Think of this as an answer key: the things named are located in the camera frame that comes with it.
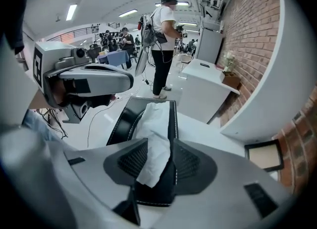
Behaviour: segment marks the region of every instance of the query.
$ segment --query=white tissue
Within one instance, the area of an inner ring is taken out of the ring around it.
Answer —
[[[133,139],[148,139],[148,159],[137,181],[149,187],[158,183],[170,156],[168,121],[169,102],[149,103],[133,133]]]

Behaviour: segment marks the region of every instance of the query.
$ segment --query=white floor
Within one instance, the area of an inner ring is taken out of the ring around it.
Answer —
[[[182,88],[186,80],[181,75],[181,69],[184,66],[178,66],[176,62],[172,63],[167,85],[172,87],[172,90],[166,92],[167,99],[175,100],[179,103]],[[130,73],[134,75],[136,63],[132,65]],[[147,85],[143,80],[146,77],[150,83],[154,79],[155,69],[147,65],[143,76],[135,77],[134,86],[129,91],[117,94],[116,101],[110,106],[100,106],[90,108],[80,124],[62,123],[63,128],[68,134],[64,141],[78,150],[92,149],[102,147],[106,144],[111,131],[121,114],[124,106],[131,96],[140,96],[152,98],[152,86]],[[59,120],[66,119],[64,112],[58,112]],[[204,124],[195,119],[189,118],[183,114],[177,114],[179,138],[192,142],[201,143],[220,150],[231,152],[244,157],[245,151],[243,144],[237,140],[223,136],[219,132],[220,119],[214,117],[209,124]],[[277,179],[277,172],[271,173],[271,176]],[[150,228],[152,225],[168,210],[168,208],[149,207],[138,205],[141,217],[141,227]]]

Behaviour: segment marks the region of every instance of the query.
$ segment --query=fluorescent light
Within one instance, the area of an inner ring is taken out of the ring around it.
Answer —
[[[119,17],[125,17],[125,16],[130,15],[132,13],[135,13],[137,11],[138,11],[137,9],[133,9],[133,10],[130,10],[130,11],[126,12],[126,13],[123,13],[123,14],[119,15]]]
[[[189,3],[187,1],[179,1],[177,3],[178,6],[189,6]]]
[[[189,6],[189,3],[187,1],[179,1],[177,3],[177,5],[179,5],[179,6]]]
[[[77,4],[71,5],[71,6],[69,7],[69,9],[68,9],[68,14],[67,14],[67,17],[66,17],[66,21],[72,19],[76,7],[77,7]]]
[[[184,22],[178,22],[180,25],[193,25],[193,26],[197,26],[197,24],[194,23],[184,23]]]

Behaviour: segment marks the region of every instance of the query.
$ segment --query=backpack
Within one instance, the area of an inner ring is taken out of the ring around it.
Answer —
[[[141,20],[142,20],[141,36],[142,36],[142,46],[144,48],[148,48],[150,46],[155,45],[157,41],[155,30],[153,28],[153,17],[157,9],[151,15],[143,15],[141,17]]]
[[[110,34],[107,35],[106,39],[107,39],[107,45],[108,46],[113,46],[113,43],[108,39]]]

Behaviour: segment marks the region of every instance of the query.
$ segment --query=camera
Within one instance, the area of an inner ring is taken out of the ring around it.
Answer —
[[[183,38],[187,38],[187,32],[184,31],[183,26],[184,26],[184,25],[177,25],[175,30],[176,30],[177,32],[179,32],[179,33],[182,33]]]

